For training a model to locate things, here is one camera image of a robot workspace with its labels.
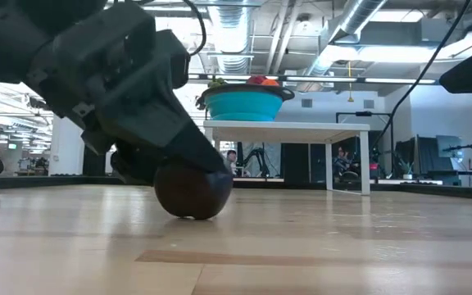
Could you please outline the blue collapsible colander bowl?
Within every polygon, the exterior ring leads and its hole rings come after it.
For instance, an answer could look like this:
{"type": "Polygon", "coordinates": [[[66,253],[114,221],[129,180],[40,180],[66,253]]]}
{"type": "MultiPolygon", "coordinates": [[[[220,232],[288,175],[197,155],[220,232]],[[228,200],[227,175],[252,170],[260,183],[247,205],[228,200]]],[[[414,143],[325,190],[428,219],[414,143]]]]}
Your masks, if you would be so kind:
{"type": "Polygon", "coordinates": [[[271,122],[283,103],[295,93],[284,87],[257,84],[224,84],[205,90],[197,107],[205,109],[211,120],[271,122]]]}

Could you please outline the black aluminium table frame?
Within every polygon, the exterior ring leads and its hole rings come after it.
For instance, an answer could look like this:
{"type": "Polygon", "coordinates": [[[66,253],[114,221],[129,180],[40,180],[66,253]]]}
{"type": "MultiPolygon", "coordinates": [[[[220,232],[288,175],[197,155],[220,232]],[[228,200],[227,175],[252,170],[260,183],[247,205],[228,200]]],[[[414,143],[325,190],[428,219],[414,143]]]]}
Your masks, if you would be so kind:
{"type": "MultiPolygon", "coordinates": [[[[36,188],[63,185],[125,185],[120,179],[112,177],[87,176],[29,176],[29,177],[0,177],[0,189],[7,188],[36,188]]],[[[294,190],[326,190],[325,184],[286,184],[277,179],[262,181],[257,179],[234,180],[235,188],[255,189],[294,189],[294,190]]],[[[446,186],[436,184],[372,184],[373,192],[403,192],[446,197],[461,197],[472,199],[472,188],[461,186],[446,186]]]]}

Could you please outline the silver ribbed ventilation duct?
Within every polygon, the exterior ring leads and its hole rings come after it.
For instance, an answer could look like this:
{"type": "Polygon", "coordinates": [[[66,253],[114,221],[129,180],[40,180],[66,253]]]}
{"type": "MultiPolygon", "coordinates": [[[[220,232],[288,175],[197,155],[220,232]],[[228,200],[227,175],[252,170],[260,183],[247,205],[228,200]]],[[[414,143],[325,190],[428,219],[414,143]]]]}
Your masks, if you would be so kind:
{"type": "Polygon", "coordinates": [[[252,11],[261,5],[260,0],[211,0],[207,8],[212,22],[216,61],[220,73],[246,74],[252,11]]]}

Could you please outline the light background monitor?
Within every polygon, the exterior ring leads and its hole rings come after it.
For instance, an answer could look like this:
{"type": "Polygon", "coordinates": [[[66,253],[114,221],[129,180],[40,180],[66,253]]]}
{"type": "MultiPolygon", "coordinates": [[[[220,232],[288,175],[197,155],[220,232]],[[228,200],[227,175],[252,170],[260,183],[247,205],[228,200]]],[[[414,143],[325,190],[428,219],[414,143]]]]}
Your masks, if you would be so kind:
{"type": "Polygon", "coordinates": [[[437,135],[438,156],[441,158],[451,158],[462,160],[464,152],[461,138],[451,135],[437,135]]]}

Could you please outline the black bin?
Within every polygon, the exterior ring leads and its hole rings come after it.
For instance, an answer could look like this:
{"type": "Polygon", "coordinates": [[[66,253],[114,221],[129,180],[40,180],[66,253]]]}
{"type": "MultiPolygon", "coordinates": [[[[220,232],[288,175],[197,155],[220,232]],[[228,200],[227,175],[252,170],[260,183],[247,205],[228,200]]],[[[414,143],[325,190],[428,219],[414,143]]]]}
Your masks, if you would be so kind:
{"type": "Polygon", "coordinates": [[[106,156],[93,152],[84,154],[83,175],[102,177],[106,174],[106,156]]]}

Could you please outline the white background table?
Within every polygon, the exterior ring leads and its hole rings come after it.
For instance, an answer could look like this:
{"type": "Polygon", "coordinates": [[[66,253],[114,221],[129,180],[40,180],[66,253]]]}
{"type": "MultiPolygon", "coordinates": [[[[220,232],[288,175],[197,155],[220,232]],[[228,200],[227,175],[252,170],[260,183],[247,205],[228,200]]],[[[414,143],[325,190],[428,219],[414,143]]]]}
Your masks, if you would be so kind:
{"type": "Polygon", "coordinates": [[[371,179],[371,184],[432,184],[443,185],[441,180],[432,179],[371,179]]]}

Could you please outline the dark background monitor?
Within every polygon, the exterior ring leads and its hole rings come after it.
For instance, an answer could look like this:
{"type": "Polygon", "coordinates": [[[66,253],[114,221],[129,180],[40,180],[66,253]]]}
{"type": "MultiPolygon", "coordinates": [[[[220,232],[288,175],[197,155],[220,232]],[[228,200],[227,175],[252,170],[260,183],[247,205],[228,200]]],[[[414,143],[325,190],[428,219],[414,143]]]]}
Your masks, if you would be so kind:
{"type": "Polygon", "coordinates": [[[449,158],[439,156],[436,138],[415,136],[396,143],[394,150],[396,176],[432,176],[440,170],[451,170],[449,158]]]}

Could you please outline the smooth silver ceiling duct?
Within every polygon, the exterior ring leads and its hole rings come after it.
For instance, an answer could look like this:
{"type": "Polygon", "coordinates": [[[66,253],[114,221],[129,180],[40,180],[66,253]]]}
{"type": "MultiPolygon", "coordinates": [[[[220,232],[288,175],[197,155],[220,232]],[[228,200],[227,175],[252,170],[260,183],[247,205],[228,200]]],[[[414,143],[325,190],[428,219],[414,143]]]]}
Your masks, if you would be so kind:
{"type": "Polygon", "coordinates": [[[322,76],[340,60],[337,41],[358,43],[361,31],[388,0],[347,0],[343,12],[327,20],[319,36],[319,53],[304,75],[322,76]]]}

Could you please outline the black cabinet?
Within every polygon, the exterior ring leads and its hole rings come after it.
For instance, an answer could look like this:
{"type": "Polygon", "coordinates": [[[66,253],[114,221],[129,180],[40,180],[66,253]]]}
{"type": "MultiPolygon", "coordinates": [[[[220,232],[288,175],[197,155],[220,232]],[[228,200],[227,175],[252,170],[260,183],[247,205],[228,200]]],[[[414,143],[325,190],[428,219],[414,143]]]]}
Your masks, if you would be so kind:
{"type": "Polygon", "coordinates": [[[283,143],[281,173],[287,184],[316,184],[326,180],[325,145],[283,143]]]}

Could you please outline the white building pillar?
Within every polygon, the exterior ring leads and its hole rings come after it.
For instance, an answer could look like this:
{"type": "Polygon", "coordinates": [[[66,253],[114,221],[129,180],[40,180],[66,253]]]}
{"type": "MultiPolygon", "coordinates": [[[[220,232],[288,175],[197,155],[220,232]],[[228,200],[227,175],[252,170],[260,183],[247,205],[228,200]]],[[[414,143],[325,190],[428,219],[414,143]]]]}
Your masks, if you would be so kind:
{"type": "Polygon", "coordinates": [[[53,117],[50,175],[81,175],[84,165],[83,130],[67,118],[53,117]]]}

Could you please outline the dark brown round fruit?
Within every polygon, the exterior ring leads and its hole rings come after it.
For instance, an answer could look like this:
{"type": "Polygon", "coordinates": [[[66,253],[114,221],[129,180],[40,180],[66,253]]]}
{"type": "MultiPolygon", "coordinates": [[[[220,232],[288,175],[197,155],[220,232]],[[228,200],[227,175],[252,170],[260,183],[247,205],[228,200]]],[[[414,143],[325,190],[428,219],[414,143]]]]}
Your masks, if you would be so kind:
{"type": "Polygon", "coordinates": [[[167,162],[155,174],[154,190],[164,210],[179,218],[208,220],[218,215],[229,199],[233,176],[207,172],[181,162],[167,162]]]}

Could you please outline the long ceiling light rail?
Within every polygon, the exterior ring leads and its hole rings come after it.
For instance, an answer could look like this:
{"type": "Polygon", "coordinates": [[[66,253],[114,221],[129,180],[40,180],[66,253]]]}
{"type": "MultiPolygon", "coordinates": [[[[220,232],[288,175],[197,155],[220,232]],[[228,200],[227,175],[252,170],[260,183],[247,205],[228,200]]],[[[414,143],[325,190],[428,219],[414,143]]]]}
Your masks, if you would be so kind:
{"type": "MultiPolygon", "coordinates": [[[[227,75],[227,74],[197,74],[188,75],[190,80],[224,79],[230,81],[247,81],[251,75],[227,75]]],[[[315,83],[339,83],[339,84],[404,84],[413,85],[415,79],[404,78],[366,78],[366,77],[342,77],[342,76],[301,76],[301,75],[267,75],[267,79],[281,82],[315,82],[315,83]]]]}

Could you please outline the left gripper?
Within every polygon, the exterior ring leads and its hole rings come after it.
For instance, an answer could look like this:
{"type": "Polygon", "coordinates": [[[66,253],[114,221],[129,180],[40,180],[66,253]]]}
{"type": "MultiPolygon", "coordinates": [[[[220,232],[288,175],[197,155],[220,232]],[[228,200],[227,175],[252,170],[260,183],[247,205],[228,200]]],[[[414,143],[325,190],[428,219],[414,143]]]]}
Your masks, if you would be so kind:
{"type": "Polygon", "coordinates": [[[26,83],[80,127],[86,143],[116,146],[111,166],[126,184],[153,185],[166,161],[227,171],[175,102],[167,61],[155,53],[157,31],[154,17],[132,2],[95,12],[43,42],[26,83]]]}

